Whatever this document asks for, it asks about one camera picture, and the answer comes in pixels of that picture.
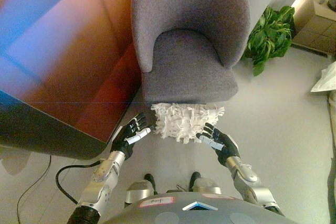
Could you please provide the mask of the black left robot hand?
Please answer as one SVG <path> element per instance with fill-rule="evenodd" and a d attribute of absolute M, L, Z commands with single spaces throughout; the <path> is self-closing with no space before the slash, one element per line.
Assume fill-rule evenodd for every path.
<path fill-rule="evenodd" d="M 152 127 L 147 125 L 144 113 L 136 115 L 117 133 L 112 141 L 111 152 L 121 151 L 127 160 L 133 154 L 135 142 L 148 135 L 151 130 Z"/>

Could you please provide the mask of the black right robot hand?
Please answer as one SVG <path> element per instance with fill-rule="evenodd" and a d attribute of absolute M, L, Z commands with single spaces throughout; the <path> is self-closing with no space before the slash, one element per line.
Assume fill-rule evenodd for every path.
<path fill-rule="evenodd" d="M 214 147 L 213 149 L 217 154 L 219 163 L 225 167 L 228 158 L 232 156 L 240 157 L 237 144 L 227 134 L 222 133 L 218 128 L 209 123 L 205 123 L 202 133 L 197 133 L 196 137 L 201 141 L 207 138 L 222 145 L 221 150 Z"/>

